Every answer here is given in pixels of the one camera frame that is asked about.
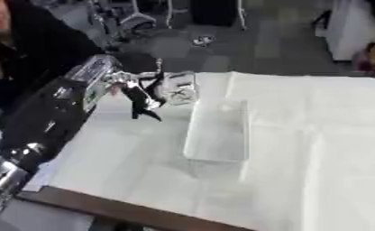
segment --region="white cabinet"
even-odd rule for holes
[[[365,0],[336,0],[326,32],[334,60],[351,60],[370,42],[375,42],[375,18]]]

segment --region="metal frame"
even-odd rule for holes
[[[140,11],[140,7],[138,6],[138,3],[137,3],[137,0],[132,0],[132,4],[133,4],[133,13],[129,16],[127,16],[126,18],[124,18],[120,24],[123,25],[135,18],[144,18],[144,19],[147,19],[149,21],[153,21],[154,23],[157,22],[157,20],[147,14],[143,14],[141,11]]]

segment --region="chair leg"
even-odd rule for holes
[[[240,20],[241,20],[241,28],[242,28],[243,31],[246,31],[248,29],[248,27],[246,26],[246,19],[245,19],[246,12],[245,12],[245,9],[243,9],[243,6],[242,6],[242,0],[238,0],[238,15],[239,15]]]

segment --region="clear plastic box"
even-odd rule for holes
[[[249,158],[246,101],[200,99],[193,109],[184,155],[200,178],[237,179]]]

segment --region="white table cover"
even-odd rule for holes
[[[248,100],[240,178],[195,177],[182,149],[190,106],[130,118],[104,98],[51,186],[260,231],[375,231],[375,79],[201,73],[201,97]]]

